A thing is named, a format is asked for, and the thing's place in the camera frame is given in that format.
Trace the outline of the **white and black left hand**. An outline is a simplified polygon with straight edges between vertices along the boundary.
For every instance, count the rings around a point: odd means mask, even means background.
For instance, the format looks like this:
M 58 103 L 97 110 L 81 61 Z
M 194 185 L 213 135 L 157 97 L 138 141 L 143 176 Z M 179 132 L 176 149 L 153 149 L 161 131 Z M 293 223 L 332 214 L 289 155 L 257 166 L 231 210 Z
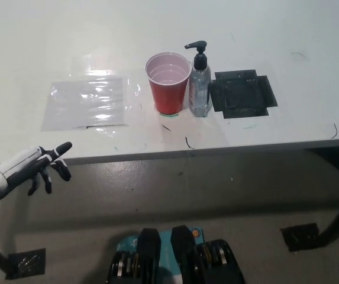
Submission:
M 72 143 L 69 141 L 52 150 L 45 150 L 40 146 L 30 147 L 0 163 L 0 200 L 27 180 L 32 181 L 28 191 L 28 195 L 31 196 L 40 186 L 39 178 L 43 179 L 46 192 L 51 194 L 52 181 L 47 171 L 49 166 L 63 180 L 69 181 L 72 175 L 62 155 L 71 148 Z

